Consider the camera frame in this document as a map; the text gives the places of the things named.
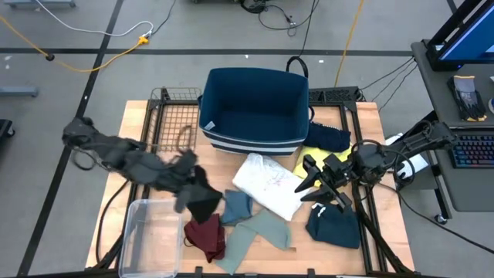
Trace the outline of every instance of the blue storage basket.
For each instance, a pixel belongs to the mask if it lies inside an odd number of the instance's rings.
[[[199,127],[223,151],[291,155],[309,130],[309,84],[272,69],[212,69],[199,98]]]

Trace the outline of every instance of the yellow cable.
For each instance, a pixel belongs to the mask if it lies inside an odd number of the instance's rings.
[[[48,57],[49,54],[46,53],[45,51],[43,51],[42,49],[40,49],[37,45],[35,45],[34,43],[32,43],[28,38],[24,37],[23,34],[21,34],[19,31],[17,31],[14,26],[12,26],[6,18],[4,18],[3,16],[0,16],[0,20],[12,31],[14,32],[19,38],[21,38],[22,40],[24,40],[25,42],[27,42],[33,49],[36,49],[39,53],[43,54],[44,57]],[[72,70],[72,71],[75,71],[75,72],[78,72],[78,73],[91,73],[93,71],[97,71],[97,70],[101,70],[102,68],[110,65],[115,59],[125,55],[125,54],[128,54],[130,52],[132,52],[134,49],[136,49],[137,47],[139,47],[140,45],[143,45],[145,43],[149,43],[149,40],[147,38],[144,38],[143,36],[139,37],[139,42],[137,42],[137,44],[135,46],[132,46],[130,49],[118,54],[118,55],[115,55],[115,57],[113,57],[112,59],[108,60],[108,62],[104,63],[103,65],[101,66],[98,66],[97,68],[94,68],[94,69],[77,69],[71,65],[68,65],[66,63],[64,63],[63,61],[57,61],[55,60],[55,63],[59,64],[60,66],[63,66],[65,67],[66,69],[68,70]]]
[[[341,56],[340,66],[338,67],[337,78],[334,80],[334,86],[338,85],[338,79],[340,78],[340,71],[343,65],[343,61],[345,60],[345,56],[347,55],[348,46],[350,46],[350,42],[352,40],[352,36],[354,35],[355,26],[357,25],[358,16],[360,12],[362,12],[362,7],[364,6],[364,0],[360,0],[360,4],[358,5],[357,14],[355,14],[354,23],[352,24],[352,28],[350,29],[350,33],[348,34],[347,44],[345,45],[345,50],[343,51],[343,55]]]

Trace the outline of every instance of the wooden table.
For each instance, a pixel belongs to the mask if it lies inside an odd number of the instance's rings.
[[[119,136],[130,137],[139,140],[144,122],[146,101],[128,101]],[[383,142],[383,131],[377,106],[375,103],[358,103],[358,116],[364,139],[374,139]],[[337,108],[315,107],[315,120],[322,124],[341,127],[340,114]],[[347,113],[350,130],[351,115]],[[207,171],[210,184],[219,191],[227,188],[236,189],[232,184],[232,179],[245,155],[228,154],[216,151],[202,132],[198,132],[195,153],[198,155],[198,163]],[[287,169],[294,168],[298,157],[296,152],[287,158],[276,158],[280,164]],[[107,186],[101,202],[100,214],[104,205],[108,202],[113,193],[123,184],[124,180],[117,174],[110,174]],[[383,183],[394,186],[391,175],[387,174],[383,178]],[[351,197],[350,186],[342,188]],[[101,238],[101,254],[111,247],[115,239],[119,236],[124,220],[124,213],[127,206],[129,187],[122,192],[112,203],[107,211],[103,224],[103,234]],[[170,193],[152,191],[150,198],[170,198]],[[407,233],[405,231],[403,217],[398,197],[391,190],[376,186],[374,188],[374,199],[379,219],[381,233],[390,247],[395,251],[404,265],[413,269],[410,246],[408,245]],[[314,268],[317,274],[365,274],[362,251],[360,249],[347,249],[333,246],[324,242],[315,242],[305,230],[305,224],[310,213],[311,203],[304,202],[303,206],[293,216],[289,223],[293,234],[292,247],[288,251],[279,250],[261,236],[255,238],[249,252],[243,260],[237,273],[278,273],[278,274],[305,274],[308,268]],[[221,214],[224,202],[220,203],[218,212]],[[254,212],[260,210],[260,206],[255,204]],[[190,213],[184,214],[184,222],[190,218]],[[96,230],[91,244],[90,253],[86,262],[87,266],[93,266],[95,259]],[[369,240],[369,247],[374,270],[378,270],[377,255],[373,240]],[[193,273],[196,266],[203,266],[204,273],[224,273],[214,263],[207,263],[204,253],[195,247],[184,247],[180,272]]]

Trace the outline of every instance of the desk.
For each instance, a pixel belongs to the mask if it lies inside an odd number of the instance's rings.
[[[144,122],[146,101],[128,101],[120,126],[119,136],[140,139],[140,133]],[[366,139],[384,141],[379,114],[375,103],[359,103],[358,114],[362,130],[362,135]],[[316,120],[322,124],[341,126],[340,112],[331,107],[315,107]],[[195,153],[198,155],[198,163],[207,171],[208,180],[214,188],[224,191],[227,188],[235,189],[232,178],[242,162],[245,160],[243,154],[228,154],[216,151],[202,132],[198,132]],[[276,158],[283,166],[293,169],[298,152],[287,158]],[[107,186],[103,195],[100,208],[108,202],[110,196],[124,183],[124,180],[117,174],[110,174]],[[383,179],[386,185],[393,185],[391,175],[386,175]],[[351,196],[350,186],[344,191]],[[122,229],[124,213],[127,205],[129,188],[122,192],[110,206],[103,224],[101,253],[104,254],[114,243]],[[168,192],[151,192],[150,198],[170,198]],[[404,227],[401,208],[396,194],[386,188],[376,186],[374,198],[382,236],[396,252],[404,265],[413,269],[408,238]],[[277,274],[306,274],[308,268],[314,268],[318,274],[364,274],[364,263],[361,250],[346,249],[332,246],[322,242],[314,242],[305,230],[305,224],[310,213],[310,203],[303,203],[303,206],[293,216],[289,226],[293,234],[292,247],[288,251],[281,251],[271,246],[260,236],[255,238],[244,261],[237,269],[237,273],[277,273]],[[218,212],[222,213],[224,203],[221,202]],[[254,211],[260,210],[260,206],[255,204]],[[185,222],[190,218],[190,213],[184,213]],[[90,253],[86,262],[87,266],[93,266],[95,260],[96,230]],[[377,256],[374,242],[370,241],[369,247],[372,256],[373,268],[378,270]],[[202,266],[204,273],[224,273],[222,269],[214,263],[208,264],[204,253],[196,248],[184,247],[180,265],[181,273],[193,273],[196,266]]]
[[[415,60],[424,80],[425,88],[431,98],[434,111],[426,118],[439,119],[444,121],[451,128],[458,128],[456,134],[488,134],[494,135],[494,128],[490,131],[472,131],[466,128],[477,127],[494,127],[494,115],[489,112],[487,102],[494,97],[494,83],[490,76],[494,76],[494,65],[478,64],[465,65],[458,72],[435,72],[432,70],[422,42],[415,42],[411,45]],[[488,117],[483,122],[465,122],[460,119],[458,108],[453,99],[452,93],[446,85],[446,81],[453,75],[473,75],[475,76],[475,88],[482,96],[482,100],[488,110]],[[452,167],[451,160],[447,151],[433,151],[434,162],[440,169],[441,176],[444,178],[444,186],[447,188],[453,207],[459,212],[494,212],[494,187],[492,186],[492,177],[494,169],[455,169]],[[449,209],[445,202],[445,196],[439,196],[438,199],[442,208],[442,214],[445,218],[450,218]]]

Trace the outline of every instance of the sage green cloth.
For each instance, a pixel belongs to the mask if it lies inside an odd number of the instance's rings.
[[[225,258],[216,265],[231,275],[235,273],[256,235],[260,235],[276,248],[286,250],[291,244],[291,233],[286,223],[266,209],[237,224],[226,241]]]

